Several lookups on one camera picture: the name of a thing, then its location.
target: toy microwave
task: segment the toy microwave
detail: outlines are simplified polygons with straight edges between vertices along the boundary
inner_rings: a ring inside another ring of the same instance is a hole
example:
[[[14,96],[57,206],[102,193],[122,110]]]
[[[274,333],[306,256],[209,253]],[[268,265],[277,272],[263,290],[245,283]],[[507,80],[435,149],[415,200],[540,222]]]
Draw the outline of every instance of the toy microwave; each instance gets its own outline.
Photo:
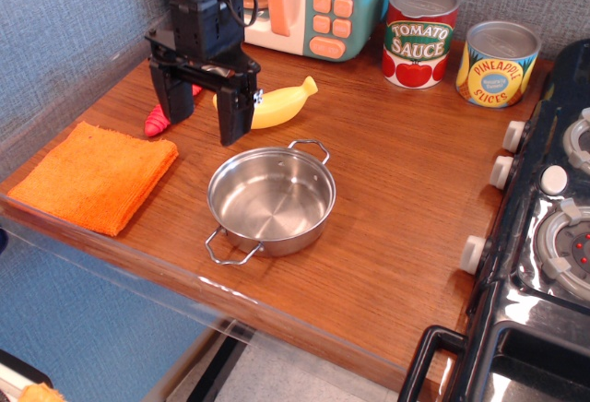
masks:
[[[258,0],[245,41],[328,61],[356,56],[387,11],[388,0]],[[244,0],[250,21],[254,0]]]

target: orange towel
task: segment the orange towel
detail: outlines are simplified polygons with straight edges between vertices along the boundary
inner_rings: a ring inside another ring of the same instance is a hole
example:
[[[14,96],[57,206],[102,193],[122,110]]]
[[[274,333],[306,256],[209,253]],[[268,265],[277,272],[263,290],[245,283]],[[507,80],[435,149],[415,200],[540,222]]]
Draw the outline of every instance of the orange towel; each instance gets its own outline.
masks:
[[[170,168],[178,149],[80,123],[8,196],[116,236]]]

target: stainless steel pot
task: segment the stainless steel pot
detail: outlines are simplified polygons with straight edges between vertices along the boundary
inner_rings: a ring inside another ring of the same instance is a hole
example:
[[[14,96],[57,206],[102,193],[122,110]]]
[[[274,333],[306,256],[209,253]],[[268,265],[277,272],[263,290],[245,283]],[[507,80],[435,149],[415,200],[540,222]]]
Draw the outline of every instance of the stainless steel pot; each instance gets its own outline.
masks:
[[[309,143],[325,152],[324,160],[293,148]],[[205,242],[211,259],[240,266],[255,254],[285,256],[314,242],[336,201],[336,184],[325,167],[329,159],[320,141],[302,139],[287,148],[245,151],[221,165],[207,192],[209,208],[219,223]],[[248,255],[240,261],[218,259],[211,242],[220,233]]]

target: tomato sauce can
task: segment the tomato sauce can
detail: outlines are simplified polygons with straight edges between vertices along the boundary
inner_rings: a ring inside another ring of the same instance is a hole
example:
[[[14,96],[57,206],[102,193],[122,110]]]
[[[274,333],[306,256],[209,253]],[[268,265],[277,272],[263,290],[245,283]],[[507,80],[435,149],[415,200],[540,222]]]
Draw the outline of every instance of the tomato sauce can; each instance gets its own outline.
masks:
[[[459,0],[389,0],[383,74],[400,87],[425,89],[444,76]]]
[[[467,32],[457,73],[459,94],[476,105],[491,108],[517,103],[541,48],[532,30],[508,21],[486,21]]]

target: microwave button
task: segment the microwave button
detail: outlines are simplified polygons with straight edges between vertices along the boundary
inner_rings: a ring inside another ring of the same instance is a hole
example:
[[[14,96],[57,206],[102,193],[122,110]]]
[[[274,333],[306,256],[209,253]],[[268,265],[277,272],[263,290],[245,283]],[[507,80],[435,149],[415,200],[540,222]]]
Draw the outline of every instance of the microwave button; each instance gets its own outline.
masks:
[[[313,17],[313,30],[318,33],[329,33],[332,28],[332,19],[325,15],[315,15]]]
[[[338,38],[348,38],[352,32],[352,23],[348,19],[335,19],[332,33]]]
[[[325,58],[338,59],[347,50],[347,46],[341,40],[316,36],[310,41],[310,49]]]
[[[334,14],[340,18],[350,18],[353,6],[352,0],[334,0]]]
[[[330,13],[332,0],[313,0],[313,10],[320,13]]]

